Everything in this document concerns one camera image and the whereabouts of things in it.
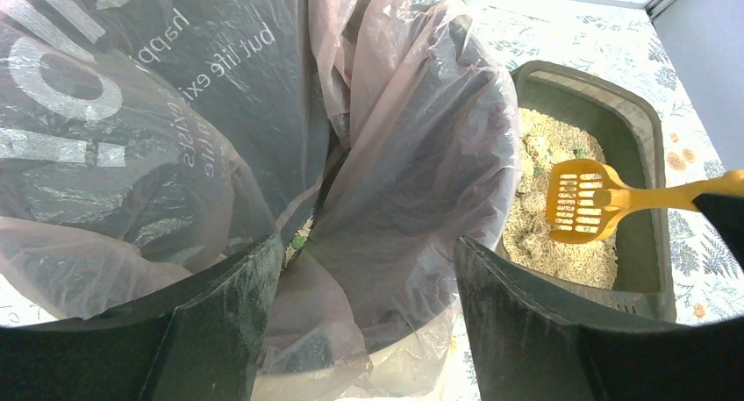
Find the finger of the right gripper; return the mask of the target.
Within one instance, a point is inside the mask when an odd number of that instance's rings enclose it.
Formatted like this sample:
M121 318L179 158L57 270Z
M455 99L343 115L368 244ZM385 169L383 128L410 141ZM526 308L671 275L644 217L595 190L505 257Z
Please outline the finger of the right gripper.
M693 204L712 224L743 268L743 197L704 193Z

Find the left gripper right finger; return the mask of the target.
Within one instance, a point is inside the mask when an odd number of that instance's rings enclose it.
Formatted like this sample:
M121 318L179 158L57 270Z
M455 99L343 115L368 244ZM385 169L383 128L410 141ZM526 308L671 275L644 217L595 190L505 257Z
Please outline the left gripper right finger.
M743 321L684 326L594 303L469 237L454 265L484 400L740 400Z

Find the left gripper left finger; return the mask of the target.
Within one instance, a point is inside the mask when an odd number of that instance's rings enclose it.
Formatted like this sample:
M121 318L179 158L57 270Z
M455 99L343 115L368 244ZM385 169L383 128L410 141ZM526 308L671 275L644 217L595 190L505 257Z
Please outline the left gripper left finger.
M248 400L283 263L277 235L91 319L1 332L4 400Z

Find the yellow litter scoop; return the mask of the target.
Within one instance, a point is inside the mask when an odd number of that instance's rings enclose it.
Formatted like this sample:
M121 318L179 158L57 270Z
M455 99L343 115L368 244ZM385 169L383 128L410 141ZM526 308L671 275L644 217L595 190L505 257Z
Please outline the yellow litter scoop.
M553 166L547 187L549 237L567 244L609 238L627 215L651 209L697 211L693 199L704 193L741 197L743 171L683 185L637 189L624 183L611 166L589 159Z

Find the trash bin with plastic liner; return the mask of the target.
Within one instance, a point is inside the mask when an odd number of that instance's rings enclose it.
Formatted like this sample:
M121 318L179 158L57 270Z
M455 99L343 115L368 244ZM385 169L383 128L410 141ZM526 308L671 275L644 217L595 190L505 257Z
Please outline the trash bin with plastic liner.
M333 135L315 184L280 197L289 205L274 211L268 198L279 190L263 187L257 173L282 184L300 177L289 165L270 172L278 155L259 150L272 167L252 167L229 140L232 150L217 155L220 130L201 124L195 129L216 145L175 133L170 153L140 140L145 132L130 135L136 126L124 117L138 111L139 120L153 120L164 105L170 131L188 133L178 97L188 98L187 108L227 97L215 107L225 109L237 103L228 90L247 86L239 68L288 68L256 60L269 44L289 50L278 26L275 36L262 21L255 41L205 54L215 82L189 73L165 103L135 109L124 103L126 80L113 79L128 71L114 52L98 61L57 24L97 47L107 30L94 15L131 22L128 10L145 14L139 4L160 12L163 3L181 2L193 1L1 0L1 274L54 322L91 319L277 235L283 263L248 400L342 400L352 386L369 390L401 377L423 389L428 379L414 376L444 372L451 361L460 311L455 243L467 236L494 247L517 187L509 71L477 38L461 0L303 0L303 35ZM175 170L150 170L135 179L133 194L154 195L145 181L183 180L181 196L174 186L157 199L183 203L186 194L203 202L217 191L199 197L197 178L224 183L245 198L248 214L236 217L256 226L253 239L221 261L187 267L160 285L155 262L134 266L125 242L82 225L95 215L83 210L101 206L93 190L123 183L124 167L154 167L156 157Z

